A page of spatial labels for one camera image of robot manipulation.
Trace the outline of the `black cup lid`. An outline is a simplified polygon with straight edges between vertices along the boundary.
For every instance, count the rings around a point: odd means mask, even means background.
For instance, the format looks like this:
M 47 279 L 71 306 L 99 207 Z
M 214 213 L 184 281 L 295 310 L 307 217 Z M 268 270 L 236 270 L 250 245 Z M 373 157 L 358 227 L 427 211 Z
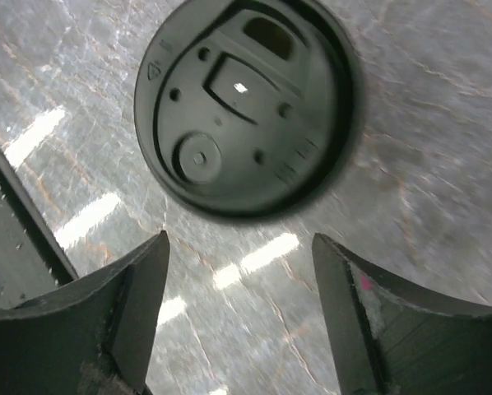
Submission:
M 186 1 L 137 74 L 134 123 L 151 173 L 217 221 L 284 216 L 347 166 L 364 120 L 361 61 L 318 1 Z

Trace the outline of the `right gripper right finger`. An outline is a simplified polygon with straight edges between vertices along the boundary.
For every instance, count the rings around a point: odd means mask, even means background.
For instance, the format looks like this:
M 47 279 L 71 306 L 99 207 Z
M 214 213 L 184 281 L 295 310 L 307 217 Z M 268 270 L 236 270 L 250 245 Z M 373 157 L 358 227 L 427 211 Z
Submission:
M 344 394 L 492 394 L 492 306 L 419 286 L 323 234 L 313 267 Z

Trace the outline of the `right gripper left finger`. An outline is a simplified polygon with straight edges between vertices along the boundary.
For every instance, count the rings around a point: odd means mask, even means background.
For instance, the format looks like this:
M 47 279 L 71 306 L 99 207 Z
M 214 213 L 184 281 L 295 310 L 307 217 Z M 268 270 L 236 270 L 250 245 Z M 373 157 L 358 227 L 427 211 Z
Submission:
M 160 232 L 114 263 L 0 309 L 0 394 L 149 394 L 169 266 Z

